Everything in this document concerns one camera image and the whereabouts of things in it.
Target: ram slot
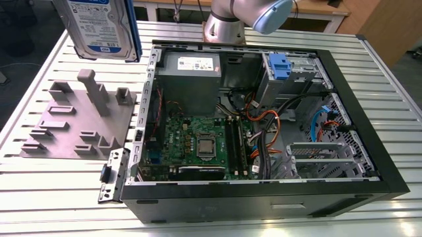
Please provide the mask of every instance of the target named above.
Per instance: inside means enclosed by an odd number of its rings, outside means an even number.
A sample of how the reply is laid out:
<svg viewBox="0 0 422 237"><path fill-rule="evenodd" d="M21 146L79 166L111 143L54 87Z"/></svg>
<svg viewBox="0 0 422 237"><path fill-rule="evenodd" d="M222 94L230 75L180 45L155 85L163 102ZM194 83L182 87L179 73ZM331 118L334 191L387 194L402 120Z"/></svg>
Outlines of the ram slot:
<svg viewBox="0 0 422 237"><path fill-rule="evenodd" d="M232 121L231 120L227 120L226 122L224 132L226 132L228 169L230 169L230 173L234 174L238 171L238 164L236 164L235 140L234 140L234 134L232 134Z"/></svg>
<svg viewBox="0 0 422 237"><path fill-rule="evenodd" d="M235 154L236 154L236 165L238 165L238 171L242 173L243 171L243 156L242 156L242 151L243 151L243 137L242 137L242 131L240 129L240 121L234 120L232 121L232 134L234 134L234 148L235 148Z"/></svg>

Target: metal bracket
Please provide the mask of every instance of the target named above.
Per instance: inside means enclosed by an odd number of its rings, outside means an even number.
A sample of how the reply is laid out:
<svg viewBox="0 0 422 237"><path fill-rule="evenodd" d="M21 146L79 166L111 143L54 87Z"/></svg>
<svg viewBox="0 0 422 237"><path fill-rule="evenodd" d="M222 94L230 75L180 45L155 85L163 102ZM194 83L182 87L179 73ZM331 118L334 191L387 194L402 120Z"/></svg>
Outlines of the metal bracket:
<svg viewBox="0 0 422 237"><path fill-rule="evenodd" d="M99 204L122 203L120 193L124 184L124 173L131 151L127 148L112 150L108 162L102 170L102 189Z"/></svg>

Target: hard drive sticker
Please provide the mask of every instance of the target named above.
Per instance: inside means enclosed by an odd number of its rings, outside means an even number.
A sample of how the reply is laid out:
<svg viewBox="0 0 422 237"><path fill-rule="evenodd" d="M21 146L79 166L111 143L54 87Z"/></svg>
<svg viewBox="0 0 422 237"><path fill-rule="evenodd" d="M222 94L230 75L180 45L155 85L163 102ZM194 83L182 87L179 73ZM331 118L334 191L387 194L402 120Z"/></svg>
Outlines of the hard drive sticker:
<svg viewBox="0 0 422 237"><path fill-rule="evenodd" d="M68 1L86 45L96 52L116 53L122 50L116 25L111 21L108 0Z"/></svg>

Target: metal work surface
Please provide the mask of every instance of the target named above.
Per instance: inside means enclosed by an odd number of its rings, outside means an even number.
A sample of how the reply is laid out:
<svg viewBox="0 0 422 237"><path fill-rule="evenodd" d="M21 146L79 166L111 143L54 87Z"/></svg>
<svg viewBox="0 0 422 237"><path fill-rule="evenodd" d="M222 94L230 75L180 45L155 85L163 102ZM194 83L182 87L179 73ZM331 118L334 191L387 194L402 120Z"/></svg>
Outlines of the metal work surface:
<svg viewBox="0 0 422 237"><path fill-rule="evenodd" d="M367 204L333 218L238 222L143 224L124 204L98 204L100 170L106 161L36 159L19 156L37 124L55 80L74 89L82 68L96 71L110 91L128 87L140 93L151 40L202 41L202 26L140 22L140 63L79 59L64 33L0 133L0 233L92 236L422 236L422 117L371 47L349 35L277 31L269 36L246 30L247 44L327 49L407 182L410 193ZM131 126L136 121L132 116ZM132 147L134 129L124 147Z"/></svg>

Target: blue latch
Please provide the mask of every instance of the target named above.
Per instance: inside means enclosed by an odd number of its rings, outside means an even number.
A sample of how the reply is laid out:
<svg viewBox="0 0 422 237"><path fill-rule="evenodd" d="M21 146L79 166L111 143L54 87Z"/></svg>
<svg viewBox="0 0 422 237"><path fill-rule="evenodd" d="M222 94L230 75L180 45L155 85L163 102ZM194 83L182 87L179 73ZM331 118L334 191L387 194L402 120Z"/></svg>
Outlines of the blue latch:
<svg viewBox="0 0 422 237"><path fill-rule="evenodd" d="M274 79L286 80L291 73L291 63L283 53L270 54L270 66L274 71Z"/></svg>

